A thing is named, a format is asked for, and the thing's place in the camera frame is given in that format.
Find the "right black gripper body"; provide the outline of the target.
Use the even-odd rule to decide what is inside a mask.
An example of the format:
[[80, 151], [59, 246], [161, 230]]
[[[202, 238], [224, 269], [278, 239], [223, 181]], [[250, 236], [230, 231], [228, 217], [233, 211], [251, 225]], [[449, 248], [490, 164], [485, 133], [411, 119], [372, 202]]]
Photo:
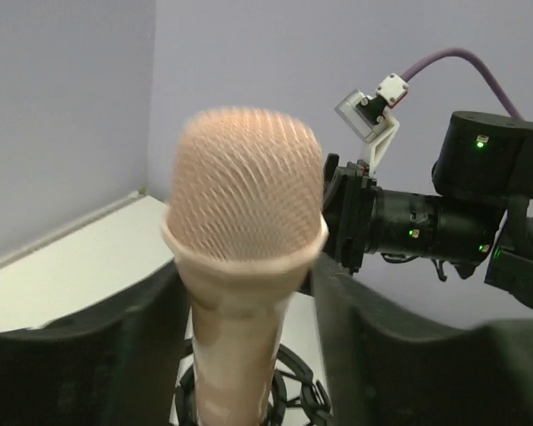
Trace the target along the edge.
[[338, 162], [338, 154], [329, 154], [324, 164], [322, 214], [329, 237], [323, 252], [353, 275], [362, 266], [377, 181], [361, 160]]

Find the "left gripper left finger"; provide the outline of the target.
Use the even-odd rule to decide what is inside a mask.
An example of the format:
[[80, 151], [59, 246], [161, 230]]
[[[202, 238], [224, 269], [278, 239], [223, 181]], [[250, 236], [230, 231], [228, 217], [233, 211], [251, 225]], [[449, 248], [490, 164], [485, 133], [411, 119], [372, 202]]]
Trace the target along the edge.
[[0, 333], [0, 425], [166, 425], [187, 292], [166, 265], [40, 329]]

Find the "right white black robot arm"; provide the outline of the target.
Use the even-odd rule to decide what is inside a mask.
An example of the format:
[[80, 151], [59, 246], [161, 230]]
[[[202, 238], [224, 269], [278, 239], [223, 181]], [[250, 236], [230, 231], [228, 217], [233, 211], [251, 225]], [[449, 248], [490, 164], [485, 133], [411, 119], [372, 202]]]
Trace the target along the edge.
[[386, 190], [362, 162], [324, 165], [324, 252], [356, 273], [365, 255], [388, 263], [430, 259], [462, 279], [480, 264], [485, 282], [533, 309], [533, 122], [457, 111], [433, 165], [432, 195]]

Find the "black tripod shock-mount stand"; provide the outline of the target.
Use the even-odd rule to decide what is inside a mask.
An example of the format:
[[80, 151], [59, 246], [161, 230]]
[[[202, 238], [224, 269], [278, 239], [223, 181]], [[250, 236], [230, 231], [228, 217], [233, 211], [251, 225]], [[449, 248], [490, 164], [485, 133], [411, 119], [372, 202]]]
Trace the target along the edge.
[[[184, 341], [183, 358], [174, 391], [169, 424], [196, 425], [195, 371], [190, 338]], [[334, 424], [330, 398], [310, 366], [294, 351], [280, 345], [277, 352], [271, 392], [268, 397], [267, 426]]]

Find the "beige toy microphone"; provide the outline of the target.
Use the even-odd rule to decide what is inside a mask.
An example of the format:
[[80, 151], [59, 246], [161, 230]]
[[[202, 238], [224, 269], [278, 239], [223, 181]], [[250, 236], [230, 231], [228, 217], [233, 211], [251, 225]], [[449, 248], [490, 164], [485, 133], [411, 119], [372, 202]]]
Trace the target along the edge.
[[322, 252], [323, 157], [286, 114], [225, 107], [180, 133], [163, 238], [191, 302], [202, 425], [266, 417], [292, 294]]

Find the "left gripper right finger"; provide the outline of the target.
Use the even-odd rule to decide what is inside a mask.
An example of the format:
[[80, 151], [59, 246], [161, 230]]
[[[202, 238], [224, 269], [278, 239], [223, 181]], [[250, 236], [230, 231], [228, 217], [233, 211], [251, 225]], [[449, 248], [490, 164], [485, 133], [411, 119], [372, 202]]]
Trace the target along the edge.
[[310, 276], [337, 425], [533, 425], [533, 319], [458, 330], [328, 256]]

